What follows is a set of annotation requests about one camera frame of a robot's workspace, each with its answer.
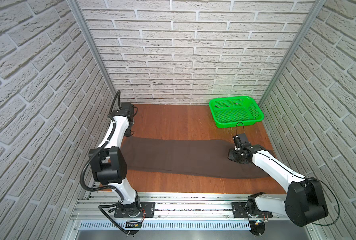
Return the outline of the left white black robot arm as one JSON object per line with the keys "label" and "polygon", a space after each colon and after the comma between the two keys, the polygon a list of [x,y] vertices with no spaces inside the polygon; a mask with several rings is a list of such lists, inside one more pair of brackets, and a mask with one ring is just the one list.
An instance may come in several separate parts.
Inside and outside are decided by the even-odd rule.
{"label": "left white black robot arm", "polygon": [[[119,202],[112,207],[116,211],[135,218],[140,215],[141,203],[138,193],[128,182],[127,164],[120,150],[124,137],[131,136],[135,106],[131,103],[121,104],[120,110],[112,111],[108,115],[110,125],[104,140],[97,149],[88,153],[88,163],[80,174],[80,185],[87,191],[96,192],[110,189],[119,196]],[[101,187],[88,187],[84,182],[87,167],[91,167],[95,182],[100,182]]]}

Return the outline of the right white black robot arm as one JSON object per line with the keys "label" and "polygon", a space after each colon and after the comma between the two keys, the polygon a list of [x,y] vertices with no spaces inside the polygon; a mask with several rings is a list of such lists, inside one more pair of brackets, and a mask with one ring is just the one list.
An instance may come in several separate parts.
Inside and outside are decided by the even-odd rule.
{"label": "right white black robot arm", "polygon": [[239,164],[254,164],[270,175],[285,190],[286,196],[265,193],[250,195],[244,206],[250,218],[265,218],[269,213],[287,216],[303,227],[329,215],[321,181],[307,178],[272,156],[260,145],[252,145],[245,134],[233,137],[235,147],[229,150],[229,160]]}

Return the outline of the brown trousers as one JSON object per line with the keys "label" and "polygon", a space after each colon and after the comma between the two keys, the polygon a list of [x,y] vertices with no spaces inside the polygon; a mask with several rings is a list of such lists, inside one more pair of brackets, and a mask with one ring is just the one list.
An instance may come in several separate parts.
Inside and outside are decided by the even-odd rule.
{"label": "brown trousers", "polygon": [[224,140],[180,141],[130,137],[121,152],[130,170],[223,179],[259,179],[268,174],[254,164],[230,161],[233,144]]}

